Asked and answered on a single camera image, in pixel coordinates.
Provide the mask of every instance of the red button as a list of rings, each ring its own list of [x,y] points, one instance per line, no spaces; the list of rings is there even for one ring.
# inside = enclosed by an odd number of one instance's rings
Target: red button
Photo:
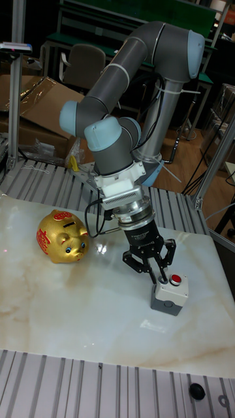
[[[181,283],[181,278],[180,276],[178,276],[177,274],[172,274],[171,278],[170,278],[170,283],[173,286],[180,286]]]
[[[177,276],[177,274],[172,275],[172,280],[176,283],[181,283],[181,278],[180,276]]]

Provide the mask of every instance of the black knob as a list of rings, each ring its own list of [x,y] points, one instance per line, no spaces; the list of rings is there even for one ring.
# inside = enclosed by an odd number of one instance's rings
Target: black knob
[[[205,390],[199,383],[192,383],[189,387],[189,393],[196,400],[202,400],[206,395]]]

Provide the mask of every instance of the red chinese character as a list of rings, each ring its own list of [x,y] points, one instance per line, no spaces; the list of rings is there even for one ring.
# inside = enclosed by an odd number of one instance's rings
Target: red chinese character
[[[72,217],[72,214],[69,212],[60,212],[59,214],[54,215],[56,221],[62,221],[62,219],[65,219],[66,217]]]
[[[39,243],[44,253],[48,255],[48,253],[46,252],[46,249],[47,249],[47,244],[50,244],[50,240],[46,236],[46,231],[43,232],[41,228],[39,229],[39,231],[37,231],[37,242]]]

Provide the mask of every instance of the metal pole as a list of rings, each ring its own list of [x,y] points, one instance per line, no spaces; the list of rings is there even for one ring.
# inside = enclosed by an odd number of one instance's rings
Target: metal pole
[[[217,149],[207,171],[203,178],[202,183],[196,191],[196,194],[193,196],[193,204],[196,209],[202,208],[203,198],[214,178],[219,167],[225,158],[225,155],[228,152],[230,145],[235,137],[235,115],[233,115],[231,122],[229,123],[225,135],[221,141],[219,148]]]
[[[220,31],[221,31],[221,28],[222,28],[223,22],[224,22],[224,20],[225,20],[225,18],[226,18],[226,15],[227,15],[227,12],[228,12],[229,6],[230,6],[230,3],[227,3],[227,4],[225,5],[225,8],[224,8],[223,13],[222,13],[222,15],[221,15],[221,19],[220,19],[220,21],[219,21],[218,28],[216,29],[215,36],[214,36],[213,41],[212,41],[212,44],[211,44],[212,48],[214,48],[215,43],[216,43],[216,41],[217,41],[217,39],[218,39],[218,36],[219,36],[219,34],[220,34]],[[208,54],[208,56],[207,56],[207,58],[206,58],[206,62],[205,62],[205,64],[204,64],[204,66],[203,66],[202,72],[206,72],[206,67],[208,66],[209,60],[210,60],[210,58],[211,58],[211,56],[212,56],[211,54],[212,54],[212,52],[210,52],[210,53]]]
[[[13,1],[12,42],[24,43],[26,0]],[[22,54],[10,67],[10,107],[7,168],[13,169],[18,158]]]
[[[177,101],[180,97],[180,91],[183,87],[183,83],[179,82],[173,82],[173,81],[166,81],[165,84],[165,93],[163,97],[163,105],[159,117],[159,121],[156,125],[156,128],[151,136],[149,138],[148,142],[145,143],[139,150],[138,155],[141,159],[149,159],[152,157],[155,157],[159,154],[161,150],[161,146],[163,144],[163,140],[165,139],[166,132],[168,129],[168,126],[170,124],[170,120],[172,118],[172,115],[174,113],[174,110],[177,105]],[[152,99],[158,94],[159,88],[157,85],[155,86]],[[153,106],[148,110],[146,121],[144,123],[144,128],[142,131],[142,142],[146,139],[149,130],[155,123],[155,120],[157,119],[157,114],[159,111],[159,104],[160,104],[160,98],[158,98],[157,102],[153,104]]]

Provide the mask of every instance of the white marble surface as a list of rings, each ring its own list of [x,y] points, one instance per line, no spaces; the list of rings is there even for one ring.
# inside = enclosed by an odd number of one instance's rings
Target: white marble surface
[[[121,261],[122,231],[92,240],[79,263],[53,264],[36,241],[51,210],[0,197],[0,348],[235,377],[235,305],[210,237],[161,229],[177,242],[169,272],[189,277],[173,317],[150,309],[149,276]]]

